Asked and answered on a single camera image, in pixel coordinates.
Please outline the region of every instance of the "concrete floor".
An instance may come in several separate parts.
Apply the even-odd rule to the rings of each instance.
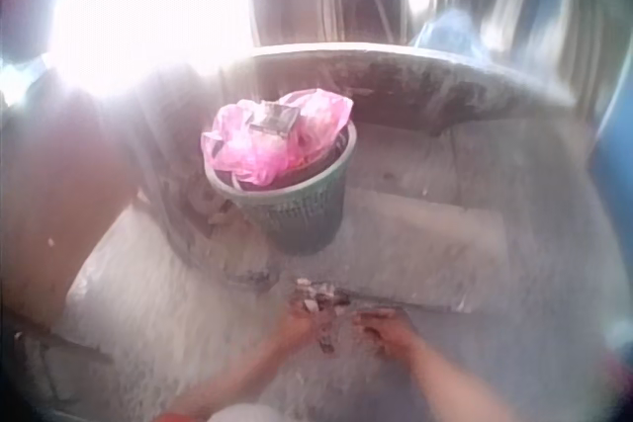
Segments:
[[[454,153],[424,144],[411,153],[423,150],[431,164],[435,153],[446,154],[447,166],[442,159],[436,173],[397,183],[406,188],[377,170],[387,182],[370,180],[368,187],[498,212],[508,278],[503,288],[489,288],[502,305],[469,315],[412,312],[413,322],[526,418],[590,420],[600,410],[603,335],[628,314],[629,294],[587,176],[545,123],[468,124],[440,140],[432,143]],[[350,173],[358,174],[362,157],[355,160]],[[388,158],[383,163],[397,166]],[[437,173],[452,177],[450,194]],[[225,288],[184,266],[149,215],[126,209],[83,266],[55,328],[114,359],[103,366],[49,357],[60,385],[81,399],[70,408],[94,420],[150,419],[178,390],[214,374],[270,331],[295,272],[284,268],[280,284],[262,295]],[[262,401],[304,420],[430,420],[402,369],[374,359],[345,323],[339,331],[335,357],[309,348],[286,365]]]

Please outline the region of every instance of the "trash bin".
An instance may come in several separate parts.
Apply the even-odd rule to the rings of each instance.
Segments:
[[[216,171],[205,161],[211,185],[233,201],[283,252],[312,254],[329,244],[338,230],[345,197],[345,172],[356,145],[352,122],[334,143],[334,161],[298,184],[266,191],[233,185],[229,172]]]

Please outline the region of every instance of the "red sleeve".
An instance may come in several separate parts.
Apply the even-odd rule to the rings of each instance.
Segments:
[[[179,414],[161,414],[152,422],[196,422],[196,419]]]

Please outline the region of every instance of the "forearm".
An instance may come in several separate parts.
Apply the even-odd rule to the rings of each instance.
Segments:
[[[277,339],[269,339],[238,367],[230,367],[180,394],[167,412],[207,420],[229,405],[255,398],[275,378],[289,352]]]
[[[440,422],[517,420],[485,383],[457,368],[422,340],[415,344],[410,368]]]

